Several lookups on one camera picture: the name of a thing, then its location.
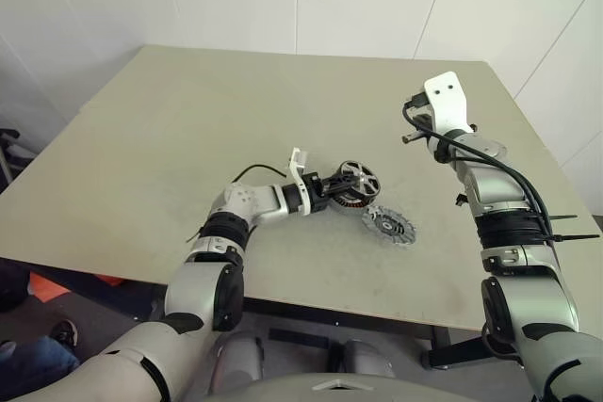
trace floor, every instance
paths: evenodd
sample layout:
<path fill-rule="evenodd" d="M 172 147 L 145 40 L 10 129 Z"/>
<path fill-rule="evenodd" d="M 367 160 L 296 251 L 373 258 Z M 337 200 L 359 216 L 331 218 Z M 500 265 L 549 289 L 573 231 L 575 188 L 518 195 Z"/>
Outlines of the floor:
<path fill-rule="evenodd" d="M 124 315 L 89 301 L 77 294 L 66 294 L 48 303 L 30 297 L 23 305 L 7 314 L 0 314 L 0 340 L 31 341 L 47 333 L 59 319 L 69 317 L 79 328 L 80 344 L 76 354 L 81 360 L 100 352 L 136 322 Z M 312 322 L 295 321 L 260 314 L 245 314 L 236 331 L 252 331 L 262 338 L 266 352 L 265 377 L 300 372 L 322 372 L 327 352 L 310 346 L 298 346 L 269 340 L 269 329 L 311 333 L 344 343 L 361 339 L 376 346 L 392 362 L 399 378 L 462 394 L 483 402 L 526 401 L 530 386 L 523 371 L 511 362 L 484 362 L 448 371 L 427 371 L 419 364 L 419 354 L 429 342 L 410 336 L 354 330 Z M 452 341 L 475 336 L 475 332 L 452 330 Z M 204 398 L 211 377 L 215 350 L 195 374 L 186 402 Z"/>

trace white wall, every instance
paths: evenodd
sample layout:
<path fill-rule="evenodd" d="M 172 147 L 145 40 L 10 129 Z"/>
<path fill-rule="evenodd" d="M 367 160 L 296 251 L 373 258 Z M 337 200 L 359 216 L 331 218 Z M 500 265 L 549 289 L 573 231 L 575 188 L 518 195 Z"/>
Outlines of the white wall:
<path fill-rule="evenodd" d="M 603 0 L 0 0 L 0 125 L 43 148 L 144 43 L 484 59 L 603 214 Z"/>

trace shoe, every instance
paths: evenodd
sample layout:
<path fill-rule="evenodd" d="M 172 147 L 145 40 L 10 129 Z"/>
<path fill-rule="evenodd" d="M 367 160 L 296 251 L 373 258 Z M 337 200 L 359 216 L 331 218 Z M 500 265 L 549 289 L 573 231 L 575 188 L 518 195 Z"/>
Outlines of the shoe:
<path fill-rule="evenodd" d="M 48 336 L 71 350 L 75 349 L 75 346 L 77 346 L 77 327 L 71 320 L 64 319 L 58 322 L 53 329 L 50 330 Z"/>

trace blue jeans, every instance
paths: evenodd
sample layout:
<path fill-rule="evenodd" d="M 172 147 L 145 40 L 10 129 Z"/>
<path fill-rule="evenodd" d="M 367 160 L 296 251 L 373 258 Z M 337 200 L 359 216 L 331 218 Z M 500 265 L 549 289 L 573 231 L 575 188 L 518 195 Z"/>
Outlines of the blue jeans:
<path fill-rule="evenodd" d="M 48 336 L 34 343 L 0 346 L 0 400 L 31 393 L 69 375 L 79 360 Z"/>

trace table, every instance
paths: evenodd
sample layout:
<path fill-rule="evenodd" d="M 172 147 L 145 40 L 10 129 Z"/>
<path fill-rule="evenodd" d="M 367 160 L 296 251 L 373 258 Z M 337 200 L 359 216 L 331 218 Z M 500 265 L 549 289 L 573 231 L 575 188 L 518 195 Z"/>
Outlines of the table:
<path fill-rule="evenodd" d="M 144 47 L 0 196 L 0 256 L 167 283 L 211 202 L 251 163 L 284 169 L 291 149 L 330 175 L 364 162 L 379 204 L 417 230 L 406 249 L 327 210 L 258 228 L 245 294 L 255 300 L 370 318 L 478 330 L 484 321 L 481 246 L 461 185 L 411 132 L 402 102 L 455 71 L 468 121 L 503 142 L 538 187 L 556 233 L 597 227 L 551 154 L 483 62 L 288 56 Z M 248 184 L 283 181 L 265 170 Z M 603 241 L 558 245 L 580 326 L 603 336 Z"/>

